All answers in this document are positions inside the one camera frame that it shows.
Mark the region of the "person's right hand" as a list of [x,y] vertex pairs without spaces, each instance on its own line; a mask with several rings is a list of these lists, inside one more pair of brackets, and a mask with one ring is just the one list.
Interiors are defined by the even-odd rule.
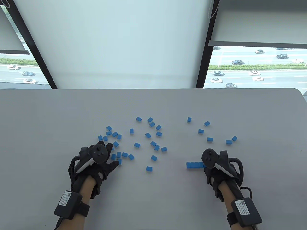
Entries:
[[213,149],[206,149],[202,154],[204,172],[215,196],[224,202],[221,190],[218,188],[222,182],[226,182],[235,199],[243,198],[240,186],[244,179],[244,170],[241,160],[229,158],[226,150],[217,154]]

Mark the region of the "person's left hand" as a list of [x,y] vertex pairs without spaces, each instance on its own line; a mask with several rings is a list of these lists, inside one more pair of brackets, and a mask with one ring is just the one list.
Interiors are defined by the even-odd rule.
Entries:
[[91,176],[96,182],[91,191],[91,199],[100,194],[102,182],[119,165],[117,160],[107,163],[112,149],[112,143],[105,145],[103,141],[99,141],[90,147],[81,147],[79,156],[71,160],[68,168],[72,192],[80,193],[85,180],[88,176]]

